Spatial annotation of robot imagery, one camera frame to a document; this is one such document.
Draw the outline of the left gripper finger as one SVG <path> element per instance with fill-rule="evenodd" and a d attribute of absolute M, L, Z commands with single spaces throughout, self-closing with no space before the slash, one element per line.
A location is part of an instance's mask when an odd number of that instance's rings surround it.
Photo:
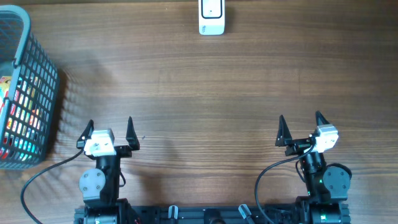
<path fill-rule="evenodd" d="M 85 130 L 78 138 L 77 143 L 86 143 L 86 141 L 91 137 L 93 131 L 94 131 L 94 121 L 90 119 Z"/>
<path fill-rule="evenodd" d="M 127 121 L 126 141 L 128 142 L 129 146 L 139 146 L 139 140 L 134 130 L 134 125 L 131 116 Z"/>

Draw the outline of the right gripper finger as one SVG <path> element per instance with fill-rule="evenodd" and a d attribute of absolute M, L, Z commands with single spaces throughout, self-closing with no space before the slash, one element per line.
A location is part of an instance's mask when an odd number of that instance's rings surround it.
<path fill-rule="evenodd" d="M 317 126 L 328 125 L 330 122 L 322 115 L 320 111 L 315 112 Z"/>
<path fill-rule="evenodd" d="M 292 136 L 283 115 L 279 116 L 279 127 L 276 139 L 278 141 L 291 141 Z"/>

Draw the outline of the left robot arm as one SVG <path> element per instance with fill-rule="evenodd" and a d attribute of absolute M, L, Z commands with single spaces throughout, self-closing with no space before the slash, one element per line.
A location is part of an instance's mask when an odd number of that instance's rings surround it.
<path fill-rule="evenodd" d="M 139 215 L 125 198 L 119 198 L 119 189 L 125 181 L 121 172 L 121 159 L 132 157 L 140 149 L 132 118 L 128 119 L 126 145 L 115 146 L 111 129 L 95 130 L 94 122 L 88 122 L 76 142 L 85 156 L 96 162 L 94 169 L 84 171 L 79 180 L 85 206 L 76 209 L 75 223 L 132 223 L 142 222 Z"/>

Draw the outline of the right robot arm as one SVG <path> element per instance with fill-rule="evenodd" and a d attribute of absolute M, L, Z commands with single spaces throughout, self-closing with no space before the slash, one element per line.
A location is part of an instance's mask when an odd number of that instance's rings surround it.
<path fill-rule="evenodd" d="M 327 164 L 324 153 L 332 149 L 338 130 L 321 112 L 315 113 L 317 127 L 307 138 L 293 139 L 285 118 L 279 117 L 276 146 L 286 147 L 286 156 L 299 156 L 307 196 L 299 196 L 291 205 L 278 205 L 277 223 L 335 223 L 351 222 L 348 190 L 351 170 L 339 163 Z"/>

